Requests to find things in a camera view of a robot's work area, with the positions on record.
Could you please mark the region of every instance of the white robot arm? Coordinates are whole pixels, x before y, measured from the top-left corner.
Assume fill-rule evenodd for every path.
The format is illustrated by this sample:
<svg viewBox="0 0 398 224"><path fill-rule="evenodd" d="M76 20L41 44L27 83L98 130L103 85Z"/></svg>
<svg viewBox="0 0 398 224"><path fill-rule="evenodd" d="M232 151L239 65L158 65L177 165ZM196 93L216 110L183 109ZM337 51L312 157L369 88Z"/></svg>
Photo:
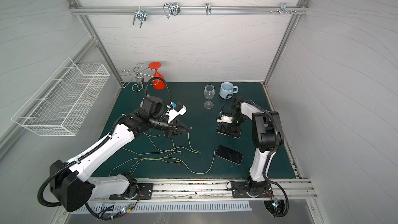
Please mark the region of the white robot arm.
<svg viewBox="0 0 398 224"><path fill-rule="evenodd" d="M72 212L86 204L88 200L101 196L116 195L120 199L136 197L140 190L137 181L129 174L112 177L91 177L91 175L117 150L149 128L164 131L166 137L190 132L190 128L176 119L178 115L186 112L185 106L179 102L170 102L166 110L163 111L163 108L162 99L154 96L146 97L141 108L119 117L111 131L87 150L65 163L60 160L54 162L50 166L50 177L37 193L39 203L47 207L62 205L68 212ZM59 202L47 202L43 198L47 184Z"/></svg>
<svg viewBox="0 0 398 224"><path fill-rule="evenodd" d="M236 110L235 115L223 112L223 108L217 116L217 122L219 122L217 132L232 138L239 138L240 124L250 119L252 121L252 141L256 148L254 161L246 181L244 183L231 182L232 196L235 198L255 198L261 197L263 192L272 195L271 184L275 184L284 193L285 201L278 208L279 200L272 197L271 207L267 210L276 217L285 216L289 208L286 192L278 183L268 179L271 160L284 141L279 114L267 111L252 101L236 100L236 98L231 106L231 109Z"/></svg>

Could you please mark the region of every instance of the black smartphone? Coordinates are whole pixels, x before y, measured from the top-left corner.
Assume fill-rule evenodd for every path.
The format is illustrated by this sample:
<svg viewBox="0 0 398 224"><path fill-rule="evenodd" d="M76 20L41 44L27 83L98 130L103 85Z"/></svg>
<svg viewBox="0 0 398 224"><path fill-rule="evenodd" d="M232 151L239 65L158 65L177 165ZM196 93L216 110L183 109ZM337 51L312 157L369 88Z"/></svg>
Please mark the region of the black smartphone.
<svg viewBox="0 0 398 224"><path fill-rule="evenodd" d="M219 145L217 148L216 156L240 165L242 162L243 154L242 152L238 152L231 148Z"/></svg>

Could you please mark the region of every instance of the wine glass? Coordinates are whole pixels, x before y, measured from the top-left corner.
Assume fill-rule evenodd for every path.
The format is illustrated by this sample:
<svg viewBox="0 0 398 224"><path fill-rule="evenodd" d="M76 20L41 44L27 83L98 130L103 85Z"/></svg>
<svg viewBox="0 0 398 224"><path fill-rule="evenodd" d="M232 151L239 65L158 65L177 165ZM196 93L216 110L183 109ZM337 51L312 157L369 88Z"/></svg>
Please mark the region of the wine glass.
<svg viewBox="0 0 398 224"><path fill-rule="evenodd" d="M205 98L208 99L208 101L205 102L205 108L207 109L213 108L214 104L210 100L214 97L214 94L215 94L214 87L212 85L207 85L205 87L205 92L204 92Z"/></svg>

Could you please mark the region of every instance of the wire basket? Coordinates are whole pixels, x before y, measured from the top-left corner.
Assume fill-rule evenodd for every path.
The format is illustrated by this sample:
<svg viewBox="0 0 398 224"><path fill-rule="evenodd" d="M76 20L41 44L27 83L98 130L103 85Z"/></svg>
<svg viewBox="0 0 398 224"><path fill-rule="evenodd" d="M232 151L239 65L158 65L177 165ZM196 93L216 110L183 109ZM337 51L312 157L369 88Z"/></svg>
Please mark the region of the wire basket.
<svg viewBox="0 0 398 224"><path fill-rule="evenodd" d="M11 119L40 136L75 136L108 78L103 64L68 58Z"/></svg>

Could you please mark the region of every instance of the hanging rail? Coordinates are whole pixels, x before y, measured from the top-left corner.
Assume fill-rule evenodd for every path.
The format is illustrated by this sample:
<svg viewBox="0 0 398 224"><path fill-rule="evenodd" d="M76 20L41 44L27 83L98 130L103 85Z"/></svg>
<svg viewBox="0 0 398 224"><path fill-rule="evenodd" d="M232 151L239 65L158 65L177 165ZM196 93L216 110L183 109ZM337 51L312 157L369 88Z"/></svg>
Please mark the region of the hanging rail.
<svg viewBox="0 0 398 224"><path fill-rule="evenodd" d="M136 10L142 10L147 15L164 15L163 7L70 7L72 15L134 15ZM179 15L208 15L205 6L181 6ZM307 14L308 8L286 6L287 15ZM212 6L212 15L265 15L281 13L280 6Z"/></svg>

